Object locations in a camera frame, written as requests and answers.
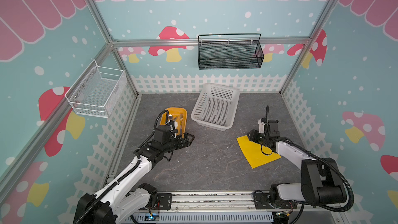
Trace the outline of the white perforated plastic basket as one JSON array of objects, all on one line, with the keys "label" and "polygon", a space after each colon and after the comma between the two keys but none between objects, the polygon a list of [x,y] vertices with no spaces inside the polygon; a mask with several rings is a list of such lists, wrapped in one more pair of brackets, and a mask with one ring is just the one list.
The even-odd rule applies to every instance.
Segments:
[{"label": "white perforated plastic basket", "polygon": [[198,125],[226,131],[233,125],[240,92],[218,84],[204,84],[191,114]]}]

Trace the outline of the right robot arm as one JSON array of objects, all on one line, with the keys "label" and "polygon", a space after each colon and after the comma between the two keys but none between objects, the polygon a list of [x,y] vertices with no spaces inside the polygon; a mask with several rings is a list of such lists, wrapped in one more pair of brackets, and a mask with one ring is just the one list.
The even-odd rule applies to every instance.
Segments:
[{"label": "right robot arm", "polygon": [[260,119],[259,129],[246,135],[249,141],[269,148],[269,155],[280,155],[301,171],[299,183],[273,184],[268,201],[273,206],[285,202],[321,207],[332,212],[346,212],[353,207],[353,189],[332,158],[321,158],[281,137],[277,120]]}]

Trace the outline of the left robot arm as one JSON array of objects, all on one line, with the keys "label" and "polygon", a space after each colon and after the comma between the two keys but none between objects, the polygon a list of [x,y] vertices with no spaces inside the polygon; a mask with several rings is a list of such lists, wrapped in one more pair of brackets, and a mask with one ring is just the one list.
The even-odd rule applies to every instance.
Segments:
[{"label": "left robot arm", "polygon": [[133,153],[133,160],[110,183],[94,194],[83,195],[77,204],[75,224],[120,224],[141,208],[157,207],[158,191],[149,184],[131,189],[148,174],[166,154],[189,147],[194,135],[177,134],[170,125],[154,128],[152,134]]}]

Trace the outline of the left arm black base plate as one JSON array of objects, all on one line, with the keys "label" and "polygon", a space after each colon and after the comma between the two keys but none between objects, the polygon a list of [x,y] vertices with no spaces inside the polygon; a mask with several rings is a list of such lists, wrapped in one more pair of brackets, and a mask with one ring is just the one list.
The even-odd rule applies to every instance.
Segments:
[{"label": "left arm black base plate", "polygon": [[152,194],[149,199],[148,209],[170,210],[172,205],[172,194]]}]

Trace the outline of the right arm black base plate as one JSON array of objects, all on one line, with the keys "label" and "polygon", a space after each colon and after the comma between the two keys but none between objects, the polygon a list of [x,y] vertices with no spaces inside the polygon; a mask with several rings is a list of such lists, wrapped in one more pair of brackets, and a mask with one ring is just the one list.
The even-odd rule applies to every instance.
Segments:
[{"label": "right arm black base plate", "polygon": [[282,200],[269,192],[256,190],[252,193],[256,209],[297,209],[297,204],[291,201]]}]

